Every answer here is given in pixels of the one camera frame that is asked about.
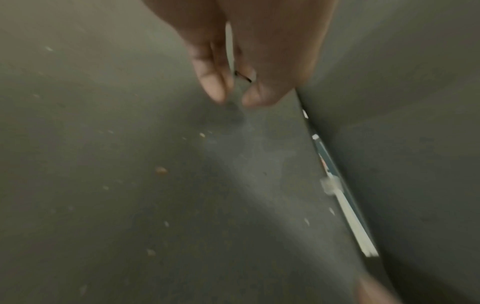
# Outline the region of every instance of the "gray wall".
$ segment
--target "gray wall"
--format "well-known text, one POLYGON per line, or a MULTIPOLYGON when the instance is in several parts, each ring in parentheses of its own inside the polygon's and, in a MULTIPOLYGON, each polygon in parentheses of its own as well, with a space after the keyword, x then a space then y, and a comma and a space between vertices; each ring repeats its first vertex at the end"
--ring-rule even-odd
POLYGON ((299 90, 408 302, 480 301, 479 12, 341 1, 299 90))

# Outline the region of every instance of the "gray surface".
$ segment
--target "gray surface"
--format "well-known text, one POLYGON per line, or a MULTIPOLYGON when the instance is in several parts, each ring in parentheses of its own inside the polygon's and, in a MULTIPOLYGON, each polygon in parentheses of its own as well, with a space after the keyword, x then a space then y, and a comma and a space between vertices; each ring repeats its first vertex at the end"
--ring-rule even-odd
POLYGON ((212 104, 139 2, 4 3, 0 29, 1 303, 353 302, 294 95, 212 104))
POLYGON ((478 12, 341 1, 299 92, 410 302, 480 302, 478 12))

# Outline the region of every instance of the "concrete floor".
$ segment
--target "concrete floor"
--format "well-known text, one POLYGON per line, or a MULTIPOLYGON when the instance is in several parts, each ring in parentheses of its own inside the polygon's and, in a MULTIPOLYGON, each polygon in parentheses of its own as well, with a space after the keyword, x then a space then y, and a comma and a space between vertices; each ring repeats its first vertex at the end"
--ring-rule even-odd
POLYGON ((1 303, 354 302, 294 94, 212 104, 137 1, 0 6, 1 303))

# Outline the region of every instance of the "finger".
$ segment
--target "finger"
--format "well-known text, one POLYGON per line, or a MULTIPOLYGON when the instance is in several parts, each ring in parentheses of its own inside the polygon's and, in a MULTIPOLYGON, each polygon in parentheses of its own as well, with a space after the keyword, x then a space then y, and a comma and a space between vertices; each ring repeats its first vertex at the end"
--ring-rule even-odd
POLYGON ((194 44, 186 42, 193 69, 205 92, 217 103, 227 98, 227 87, 223 76, 215 65, 213 50, 209 42, 194 44))
POLYGON ((235 72, 252 82, 252 80, 255 79, 255 70, 246 60, 245 55, 235 38, 235 35, 233 35, 233 58, 235 72))
POLYGON ((215 62, 216 69, 223 79, 225 91, 228 95, 228 93, 234 88, 234 78, 232 76, 232 72, 230 71, 225 37, 223 37, 221 40, 212 42, 211 49, 213 52, 213 60, 215 62))
POLYGON ((382 285, 371 278, 363 278, 358 286, 359 304, 401 304, 382 285))
POLYGON ((291 89, 288 85, 268 83, 257 78, 257 80, 244 93, 241 103, 245 107, 270 106, 277 103, 291 89))

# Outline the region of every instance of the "brown crumb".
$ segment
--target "brown crumb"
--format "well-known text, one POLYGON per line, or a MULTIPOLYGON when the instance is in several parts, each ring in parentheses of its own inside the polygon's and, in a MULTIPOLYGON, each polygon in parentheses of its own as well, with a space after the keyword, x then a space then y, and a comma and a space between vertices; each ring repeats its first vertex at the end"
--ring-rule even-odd
POLYGON ((167 174, 169 171, 163 167, 157 167, 155 168, 155 172, 157 174, 161 174, 161 175, 164 175, 164 174, 167 174))

